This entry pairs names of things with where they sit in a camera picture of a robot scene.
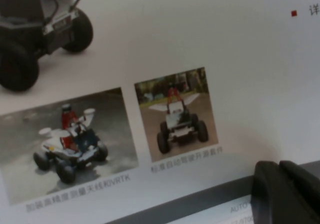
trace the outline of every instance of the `dirt ground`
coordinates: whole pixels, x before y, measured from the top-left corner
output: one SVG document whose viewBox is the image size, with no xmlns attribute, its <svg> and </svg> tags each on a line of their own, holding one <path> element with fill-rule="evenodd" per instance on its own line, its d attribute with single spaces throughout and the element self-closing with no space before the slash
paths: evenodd
<svg viewBox="0 0 320 224">
<path fill-rule="evenodd" d="M 144 129 L 148 140 L 151 159 L 153 162 L 163 160 L 172 156 L 180 155 L 189 151 L 197 150 L 206 146 L 218 144 L 217 130 L 214 121 L 214 115 L 212 113 L 212 106 L 210 102 L 209 94 L 200 94 L 191 104 L 188 109 L 190 113 L 198 115 L 199 120 L 203 120 L 206 123 L 206 127 L 209 133 L 209 141 L 201 143 L 197 140 L 196 136 L 188 143 L 177 144 L 171 143 L 171 151 L 167 154 L 162 154 L 157 145 L 156 135 L 160 132 L 160 123 L 165 121 L 166 113 L 162 111 L 152 110 L 147 107 L 140 108 L 143 119 Z"/>
<path fill-rule="evenodd" d="M 75 183 L 64 184 L 54 166 L 49 171 L 41 171 L 32 158 L 44 140 L 38 131 L 44 127 L 61 127 L 63 103 L 1 116 L 0 170 L 11 205 L 139 165 L 122 96 L 93 95 L 66 103 L 72 103 L 78 115 L 82 115 L 87 108 L 96 109 L 92 128 L 109 150 L 107 161 L 96 162 L 85 170 L 77 171 Z"/>
</svg>

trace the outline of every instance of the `atv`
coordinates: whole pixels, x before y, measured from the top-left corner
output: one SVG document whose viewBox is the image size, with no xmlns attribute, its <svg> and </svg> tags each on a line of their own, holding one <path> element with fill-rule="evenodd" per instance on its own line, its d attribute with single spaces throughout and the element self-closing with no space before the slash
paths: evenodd
<svg viewBox="0 0 320 224">
<path fill-rule="evenodd" d="M 84 51 L 93 40 L 80 0 L 0 0 L 0 85 L 13 92 L 38 80 L 38 59 L 59 48 Z"/>
<path fill-rule="evenodd" d="M 47 171 L 55 165 L 57 175 L 63 183 L 71 184 L 75 181 L 77 169 L 84 169 L 93 161 L 105 161 L 108 149 L 89 128 L 94 109 L 85 110 L 84 116 L 68 129 L 44 128 L 39 131 L 41 136 L 47 137 L 41 145 L 41 151 L 33 154 L 33 159 L 40 170 Z M 65 147 L 65 141 L 72 140 L 76 150 Z"/>
<path fill-rule="evenodd" d="M 173 102 L 173 96 L 176 96 L 177 101 Z M 162 154 L 170 152 L 170 142 L 190 139 L 195 133 L 200 142 L 209 139 L 206 124 L 196 114 L 190 114 L 176 88 L 169 90 L 165 120 L 160 124 L 160 132 L 157 134 L 157 144 Z"/>
</svg>

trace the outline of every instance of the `grass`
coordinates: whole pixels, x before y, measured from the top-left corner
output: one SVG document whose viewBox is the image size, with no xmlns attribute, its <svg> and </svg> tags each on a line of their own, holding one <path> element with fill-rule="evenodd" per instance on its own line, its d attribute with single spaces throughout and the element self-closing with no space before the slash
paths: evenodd
<svg viewBox="0 0 320 224">
<path fill-rule="evenodd" d="M 195 91 L 190 91 L 190 92 L 187 92 L 187 93 L 183 93 L 183 94 L 180 94 L 180 96 L 184 99 L 185 97 L 188 97 L 192 94 L 196 93 Z M 147 107 L 150 107 L 151 105 L 155 105 L 155 104 L 161 104 L 161 103 L 166 103 L 167 102 L 167 97 L 165 98 L 162 98 L 162 99 L 158 99 L 158 100 L 153 100 L 153 101 L 149 101 L 149 102 L 146 102 L 146 103 L 142 103 L 140 104 L 140 108 L 147 108 Z"/>
</svg>

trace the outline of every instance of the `vehicle bumper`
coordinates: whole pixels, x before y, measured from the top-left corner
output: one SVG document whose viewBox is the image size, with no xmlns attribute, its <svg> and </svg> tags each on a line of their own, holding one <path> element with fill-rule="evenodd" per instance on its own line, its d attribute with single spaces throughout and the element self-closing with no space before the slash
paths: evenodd
<svg viewBox="0 0 320 224">
<path fill-rule="evenodd" d="M 174 132 L 169 134 L 168 141 L 176 141 L 179 138 L 193 134 L 194 131 L 195 131 L 195 129 L 193 127 L 186 127 L 183 129 L 175 130 Z"/>
<path fill-rule="evenodd" d="M 55 50 L 71 43 L 74 40 L 72 26 L 75 18 L 79 16 L 78 11 L 63 14 L 60 18 L 47 24 L 43 28 L 43 35 L 45 38 L 46 52 L 52 54 Z M 57 24 L 65 21 L 65 26 L 62 25 L 60 29 L 55 29 Z"/>
<path fill-rule="evenodd" d="M 89 163 L 91 161 L 93 161 L 96 157 L 96 155 L 98 154 L 99 152 L 99 148 L 96 147 L 94 148 L 93 150 L 89 150 L 87 152 L 85 152 L 77 161 L 78 161 L 78 164 L 81 164 L 81 163 Z"/>
</svg>

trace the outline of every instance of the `wheel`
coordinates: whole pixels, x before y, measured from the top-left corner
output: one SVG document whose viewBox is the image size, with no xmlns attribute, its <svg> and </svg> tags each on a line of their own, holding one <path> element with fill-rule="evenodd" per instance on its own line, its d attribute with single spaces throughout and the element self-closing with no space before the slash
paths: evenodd
<svg viewBox="0 0 320 224">
<path fill-rule="evenodd" d="M 208 130 L 205 123 L 201 120 L 197 124 L 198 140 L 200 142 L 207 142 L 209 140 Z"/>
<path fill-rule="evenodd" d="M 60 180 L 65 184 L 71 184 L 75 181 L 75 170 L 69 161 L 63 160 L 57 164 L 56 172 Z"/>
<path fill-rule="evenodd" d="M 197 114 L 192 114 L 191 115 L 191 125 L 195 128 L 195 130 L 197 131 L 198 130 L 198 124 L 199 122 L 199 118 L 197 116 Z"/>
<path fill-rule="evenodd" d="M 33 154 L 33 159 L 40 170 L 50 169 L 50 160 L 44 152 L 35 152 Z"/>
<path fill-rule="evenodd" d="M 80 163 L 80 164 L 77 165 L 77 168 L 78 168 L 79 170 L 84 170 L 84 169 L 86 168 L 86 166 L 87 166 L 86 163 Z"/>
<path fill-rule="evenodd" d="M 67 44 L 63 49 L 78 53 L 85 50 L 91 44 L 94 38 L 94 30 L 88 16 L 78 9 L 79 16 L 73 20 L 72 31 L 74 33 L 74 41 Z"/>
<path fill-rule="evenodd" d="M 39 76 L 38 61 L 23 45 L 0 38 L 0 85 L 23 92 L 30 89 Z"/>
<path fill-rule="evenodd" d="M 164 135 L 161 132 L 158 133 L 156 140 L 158 142 L 159 151 L 162 154 L 166 154 L 170 151 L 168 140 L 164 137 Z"/>
<path fill-rule="evenodd" d="M 164 122 L 162 122 L 162 123 L 160 124 L 160 130 L 161 130 L 161 133 L 164 135 L 164 137 L 165 137 L 166 139 L 168 139 L 168 137 L 169 137 L 169 130 L 168 130 L 168 126 L 167 126 L 166 121 L 164 121 Z"/>
<path fill-rule="evenodd" d="M 105 161 L 105 159 L 108 156 L 107 147 L 102 143 L 98 143 L 98 148 L 99 148 L 99 152 L 98 152 L 98 154 L 96 156 L 96 160 L 97 161 Z"/>
</svg>

